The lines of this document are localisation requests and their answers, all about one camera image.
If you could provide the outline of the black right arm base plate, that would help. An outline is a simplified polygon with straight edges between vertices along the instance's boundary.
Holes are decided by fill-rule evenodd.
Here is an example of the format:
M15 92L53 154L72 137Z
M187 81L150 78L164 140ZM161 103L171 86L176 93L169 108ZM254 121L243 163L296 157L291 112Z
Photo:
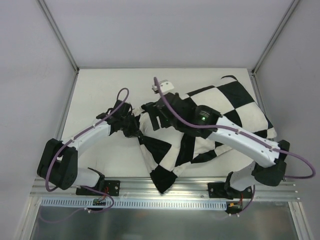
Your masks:
M251 199L253 196L253 189L251 186L247 187L245 190L239 191L227 186L224 182L209 182L207 184L207 190L209 198L211 199Z

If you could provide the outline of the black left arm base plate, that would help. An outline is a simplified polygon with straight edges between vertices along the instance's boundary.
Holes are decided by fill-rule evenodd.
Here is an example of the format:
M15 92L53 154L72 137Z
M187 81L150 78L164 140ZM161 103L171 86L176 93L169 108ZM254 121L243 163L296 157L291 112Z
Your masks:
M98 192L102 192L112 197L118 197L120 192L120 183L121 182L119 180L102 179L94 187L90 187L95 191L81 187L76 189L75 194L77 196L102 196L101 193L98 193Z

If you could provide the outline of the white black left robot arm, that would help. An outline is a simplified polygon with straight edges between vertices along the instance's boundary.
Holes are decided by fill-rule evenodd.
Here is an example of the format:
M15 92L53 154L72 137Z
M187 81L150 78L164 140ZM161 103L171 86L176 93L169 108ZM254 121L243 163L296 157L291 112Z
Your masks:
M70 139L50 139L37 168L37 175L45 180L47 191L80 187L93 195L101 194L105 188L104 174L90 167L79 167L79 158L95 143L118 131L127 138L140 135L132 105L121 100Z

